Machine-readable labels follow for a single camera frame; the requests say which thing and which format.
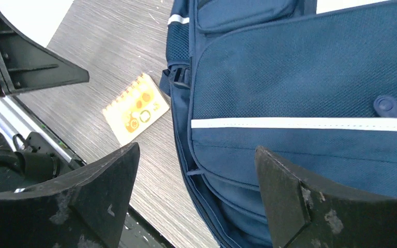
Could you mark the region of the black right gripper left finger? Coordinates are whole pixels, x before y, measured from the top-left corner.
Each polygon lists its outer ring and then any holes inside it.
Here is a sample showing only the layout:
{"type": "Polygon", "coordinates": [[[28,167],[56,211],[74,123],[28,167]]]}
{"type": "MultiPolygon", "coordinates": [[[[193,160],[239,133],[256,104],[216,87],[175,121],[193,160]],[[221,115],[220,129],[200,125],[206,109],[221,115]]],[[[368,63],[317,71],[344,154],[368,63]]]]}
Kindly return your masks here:
{"type": "Polygon", "coordinates": [[[131,143],[21,193],[0,193],[0,247],[118,247],[139,159],[131,143]]]}

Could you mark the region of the orange spiral notepad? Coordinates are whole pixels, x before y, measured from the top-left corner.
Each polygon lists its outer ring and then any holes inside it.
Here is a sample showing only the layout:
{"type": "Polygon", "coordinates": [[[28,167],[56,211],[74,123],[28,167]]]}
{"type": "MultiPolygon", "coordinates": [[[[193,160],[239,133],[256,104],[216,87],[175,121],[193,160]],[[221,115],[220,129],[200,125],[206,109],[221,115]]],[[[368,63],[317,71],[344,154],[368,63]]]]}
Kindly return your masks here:
{"type": "Polygon", "coordinates": [[[169,109],[156,83],[148,74],[142,73],[102,112],[118,142],[124,146],[169,109]]]}

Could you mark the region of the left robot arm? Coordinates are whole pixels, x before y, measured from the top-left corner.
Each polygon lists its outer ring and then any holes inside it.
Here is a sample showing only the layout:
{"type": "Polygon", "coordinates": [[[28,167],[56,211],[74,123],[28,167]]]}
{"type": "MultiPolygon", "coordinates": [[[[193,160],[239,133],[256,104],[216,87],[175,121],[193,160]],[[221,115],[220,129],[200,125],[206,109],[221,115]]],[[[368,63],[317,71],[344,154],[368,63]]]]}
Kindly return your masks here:
{"type": "Polygon", "coordinates": [[[84,165],[15,95],[88,81],[87,70],[32,41],[0,12],[0,192],[84,165]]]}

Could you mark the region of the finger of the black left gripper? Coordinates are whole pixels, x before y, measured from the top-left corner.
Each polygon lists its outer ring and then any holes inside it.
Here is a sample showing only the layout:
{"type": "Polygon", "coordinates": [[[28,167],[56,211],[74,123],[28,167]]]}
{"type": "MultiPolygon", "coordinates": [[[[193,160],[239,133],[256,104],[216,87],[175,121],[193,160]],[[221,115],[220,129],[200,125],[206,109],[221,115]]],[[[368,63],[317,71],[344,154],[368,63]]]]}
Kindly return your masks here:
{"type": "Polygon", "coordinates": [[[0,97],[89,79],[87,70],[25,36],[0,11],[0,97]]]}

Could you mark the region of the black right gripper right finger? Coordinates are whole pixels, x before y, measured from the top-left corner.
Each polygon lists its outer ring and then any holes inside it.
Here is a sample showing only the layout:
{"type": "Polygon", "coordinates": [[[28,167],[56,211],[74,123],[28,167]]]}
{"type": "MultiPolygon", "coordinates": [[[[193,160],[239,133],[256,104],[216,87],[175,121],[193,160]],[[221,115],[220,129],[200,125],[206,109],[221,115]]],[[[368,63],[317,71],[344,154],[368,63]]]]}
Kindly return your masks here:
{"type": "Polygon", "coordinates": [[[259,146],[273,247],[397,247],[397,198],[336,183],[259,146]]]}

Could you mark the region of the navy blue backpack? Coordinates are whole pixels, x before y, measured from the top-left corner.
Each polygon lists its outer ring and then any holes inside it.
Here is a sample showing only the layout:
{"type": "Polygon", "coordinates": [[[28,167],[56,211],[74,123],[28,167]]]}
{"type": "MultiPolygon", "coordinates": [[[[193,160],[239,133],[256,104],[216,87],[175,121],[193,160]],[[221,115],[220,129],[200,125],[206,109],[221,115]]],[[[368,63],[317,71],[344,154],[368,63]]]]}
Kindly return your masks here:
{"type": "Polygon", "coordinates": [[[273,247],[259,146],[397,198],[397,1],[174,1],[166,60],[181,174],[220,247],[273,247]]]}

